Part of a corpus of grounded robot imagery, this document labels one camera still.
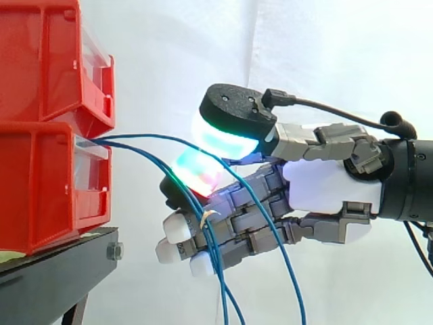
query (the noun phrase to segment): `white wall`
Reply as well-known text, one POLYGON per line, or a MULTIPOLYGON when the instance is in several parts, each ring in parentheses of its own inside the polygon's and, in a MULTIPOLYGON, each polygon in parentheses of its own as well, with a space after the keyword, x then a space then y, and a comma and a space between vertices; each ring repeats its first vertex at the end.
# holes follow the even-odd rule
MULTIPOLYGON (((398 110, 420 137, 431 138, 432 9, 428 1, 378 2, 82 0, 116 58, 117 133, 189 139, 206 88, 224 82, 286 89, 373 120, 398 110)), ((299 108, 278 113, 294 123, 337 121, 299 108)), ((134 143, 168 162, 182 151, 170 143, 134 143)), ((170 213, 158 190, 162 174, 121 150, 113 171, 112 225, 120 227, 126 252, 89 296, 84 324, 220 324, 217 279, 193 279, 187 263, 156 260, 170 213)), ((350 246, 302 241, 287 249, 309 324, 431 323, 433 281, 403 225, 374 221, 368 237, 350 246)), ((226 274, 247 324, 300 323, 277 251, 226 274)), ((233 312, 232 323, 238 324, 233 312)))

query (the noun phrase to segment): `red storage bin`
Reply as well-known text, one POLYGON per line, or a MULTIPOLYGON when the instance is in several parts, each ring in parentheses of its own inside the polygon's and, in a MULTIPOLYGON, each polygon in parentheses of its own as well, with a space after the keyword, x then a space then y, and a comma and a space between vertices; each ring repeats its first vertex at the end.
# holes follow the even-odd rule
POLYGON ((114 61, 78 0, 0 0, 0 121, 62 121, 83 137, 114 128, 114 61))
POLYGON ((32 254, 110 220, 110 149, 66 123, 2 122, 0 148, 0 250, 32 254))

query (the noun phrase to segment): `blue wire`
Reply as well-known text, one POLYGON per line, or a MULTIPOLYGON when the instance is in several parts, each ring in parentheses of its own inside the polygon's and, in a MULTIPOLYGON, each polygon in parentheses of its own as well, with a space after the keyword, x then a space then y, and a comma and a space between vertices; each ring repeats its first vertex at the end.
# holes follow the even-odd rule
MULTIPOLYGON (((198 199, 192 194, 191 190, 187 186, 185 186, 185 184, 183 184, 183 182, 171 171, 171 168, 164 161, 160 160, 158 157, 150 154, 149 152, 146 152, 145 150, 141 150, 139 148, 128 146, 126 144, 119 144, 116 142, 104 141, 102 139, 93 140, 93 142, 95 142, 96 144, 99 144, 101 146, 112 146, 115 148, 129 149, 129 150, 132 150, 132 151, 148 158, 149 160, 151 160, 169 178, 175 180, 175 183, 179 186, 179 189, 182 191, 182 193, 186 197, 188 203, 191 205, 194 213, 196 214, 198 221, 199 222, 201 221, 201 216, 204 213, 202 205, 200 204, 198 199)), ((225 284, 225 281, 224 281, 223 268, 222 268, 223 262, 222 262, 221 252, 219 251, 219 247, 217 245, 216 236, 214 234, 213 228, 207 220, 206 220, 206 225, 207 225, 206 228, 210 233, 210 238, 209 238, 209 234, 207 233, 207 231, 203 231, 203 233, 204 233, 206 242, 208 243, 208 246, 210 248, 209 253, 210 253, 211 260, 212 260, 212 264, 214 266, 215 272, 216 272, 216 274, 220 280, 220 283, 221 283, 221 296, 222 296, 222 301, 223 301, 223 312, 224 312, 225 324, 228 324, 228 321, 229 321, 228 309, 227 309, 227 300, 225 297, 225 293, 227 293, 231 302, 233 303, 233 306, 236 310, 236 313, 240 319, 241 324, 244 325, 245 319, 242 315, 242 311, 241 311, 239 305, 237 304, 233 294, 231 293, 231 291, 229 290, 229 288, 227 287, 227 285, 225 284)))
POLYGON ((257 196, 254 193, 254 191, 252 190, 251 186, 242 177, 240 177, 236 172, 232 171, 230 166, 224 160, 222 160, 218 156, 215 156, 214 154, 211 154, 210 152, 207 152, 206 150, 199 148, 195 144, 192 144, 192 143, 190 143, 184 139, 179 139, 178 137, 171 137, 169 135, 160 135, 160 134, 148 133, 148 134, 109 135, 107 137, 101 137, 100 139, 103 139, 103 140, 106 140, 106 139, 133 139, 133 138, 137 138, 137 137, 153 137, 153 138, 158 138, 158 139, 167 139, 167 140, 179 142, 180 144, 185 144, 186 146, 189 146, 190 148, 193 148, 197 151, 203 152, 204 154, 207 154, 208 156, 213 157, 213 159, 215 159, 221 165, 223 165, 224 169, 227 170, 234 178, 236 178, 247 189, 247 191, 250 193, 254 203, 257 205, 258 209, 263 214, 263 217, 266 219, 266 221, 269 225, 269 228, 271 229, 271 231, 272 231, 272 233, 273 233, 273 235, 274 235, 274 237, 278 243, 278 247, 279 247, 279 249, 283 255, 284 262, 286 264, 290 278, 292 280, 292 284, 293 284, 293 287, 294 287, 294 290, 296 293, 296 298, 298 299, 302 325, 306 325, 306 312, 305 312, 305 306, 304 306, 304 299, 302 298, 302 293, 300 291, 299 284, 298 284, 298 281, 296 279, 296 275, 294 273, 292 264, 290 263, 290 259, 288 257, 286 250, 284 249, 283 242, 281 241, 281 238, 278 236, 277 228, 273 224, 272 219, 269 217, 268 212, 265 210, 263 205, 260 203, 260 200, 257 198, 257 196))

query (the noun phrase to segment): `black sensor cap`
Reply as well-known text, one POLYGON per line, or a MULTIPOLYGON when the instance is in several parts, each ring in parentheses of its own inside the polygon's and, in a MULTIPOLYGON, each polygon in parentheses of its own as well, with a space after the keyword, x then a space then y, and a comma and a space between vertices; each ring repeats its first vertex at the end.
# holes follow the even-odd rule
POLYGON ((220 131, 263 140, 277 117, 261 102, 262 93, 235 85, 215 84, 208 88, 200 105, 202 118, 220 131))

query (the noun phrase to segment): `glowing sensor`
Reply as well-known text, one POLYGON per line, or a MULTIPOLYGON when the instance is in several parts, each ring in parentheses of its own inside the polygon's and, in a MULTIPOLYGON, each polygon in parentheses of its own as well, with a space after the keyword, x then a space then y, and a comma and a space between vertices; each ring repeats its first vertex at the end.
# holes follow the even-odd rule
POLYGON ((212 194, 223 173, 215 159, 193 148, 178 157, 172 170, 186 186, 205 197, 212 194))
POLYGON ((197 113, 193 119, 192 134, 197 145, 221 158, 238 160, 254 151, 258 140, 222 132, 207 123, 197 113))

